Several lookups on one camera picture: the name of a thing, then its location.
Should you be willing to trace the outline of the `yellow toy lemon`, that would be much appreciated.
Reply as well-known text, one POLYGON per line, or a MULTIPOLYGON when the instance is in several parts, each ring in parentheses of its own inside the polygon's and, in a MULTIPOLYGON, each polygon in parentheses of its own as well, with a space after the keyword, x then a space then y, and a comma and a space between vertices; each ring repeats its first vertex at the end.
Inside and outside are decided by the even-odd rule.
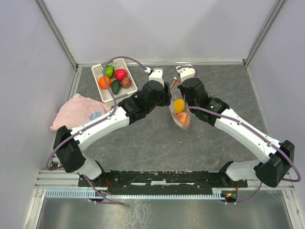
POLYGON ((176 99, 173 102, 173 110, 176 114, 183 112, 185 109, 184 100, 183 99, 176 99))

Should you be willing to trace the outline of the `peach toy fruit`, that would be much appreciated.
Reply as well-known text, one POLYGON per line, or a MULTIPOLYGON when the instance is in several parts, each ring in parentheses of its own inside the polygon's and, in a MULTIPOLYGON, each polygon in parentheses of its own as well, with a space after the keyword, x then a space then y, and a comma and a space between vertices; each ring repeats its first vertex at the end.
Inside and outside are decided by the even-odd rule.
POLYGON ((190 125, 191 118, 190 115, 186 112, 181 112, 177 114, 176 118, 184 127, 188 127, 190 125))

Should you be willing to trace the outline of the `clear orange zip top bag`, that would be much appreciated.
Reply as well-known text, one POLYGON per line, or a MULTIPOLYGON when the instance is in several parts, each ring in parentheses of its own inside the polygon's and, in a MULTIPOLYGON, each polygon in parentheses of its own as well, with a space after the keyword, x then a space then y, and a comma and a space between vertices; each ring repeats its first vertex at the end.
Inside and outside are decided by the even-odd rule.
POLYGON ((191 113, 186 107, 178 86, 181 84, 177 77, 173 78, 173 83, 170 85, 170 93, 172 95, 169 112, 174 123, 181 129, 186 130, 191 123, 191 113))

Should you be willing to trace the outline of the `dark green toy avocado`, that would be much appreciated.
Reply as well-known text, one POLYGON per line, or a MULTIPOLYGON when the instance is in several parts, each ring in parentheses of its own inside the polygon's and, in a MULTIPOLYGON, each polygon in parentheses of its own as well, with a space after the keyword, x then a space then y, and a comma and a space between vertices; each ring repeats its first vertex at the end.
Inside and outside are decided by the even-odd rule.
POLYGON ((120 90, 121 90, 121 82, 118 81, 118 80, 113 80, 112 83, 111 83, 111 90, 113 92, 114 95, 117 95, 120 90))

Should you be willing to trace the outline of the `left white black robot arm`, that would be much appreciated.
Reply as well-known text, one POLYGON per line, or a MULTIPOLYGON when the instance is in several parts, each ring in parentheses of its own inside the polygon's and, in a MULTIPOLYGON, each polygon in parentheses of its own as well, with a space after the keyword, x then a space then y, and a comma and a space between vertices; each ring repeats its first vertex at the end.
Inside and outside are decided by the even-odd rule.
POLYGON ((117 107, 79 127, 57 130, 53 149, 66 173, 79 172, 95 186, 105 182, 105 174, 97 161, 84 155, 84 150, 107 134, 144 119, 155 107, 169 106, 170 86, 150 80, 141 91, 123 99, 117 107))

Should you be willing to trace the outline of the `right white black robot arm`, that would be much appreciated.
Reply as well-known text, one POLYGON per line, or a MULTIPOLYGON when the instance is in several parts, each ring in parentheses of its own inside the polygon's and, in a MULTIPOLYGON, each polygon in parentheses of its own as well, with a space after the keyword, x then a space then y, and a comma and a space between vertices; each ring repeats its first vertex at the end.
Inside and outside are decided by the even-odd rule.
POLYGON ((219 174, 219 182, 229 187, 235 181, 258 179, 277 187, 292 167, 295 146, 289 140, 280 142, 242 119, 228 104, 209 97, 198 78, 182 79, 179 89, 190 112, 201 121, 220 129, 250 150, 256 160, 229 162, 219 174))

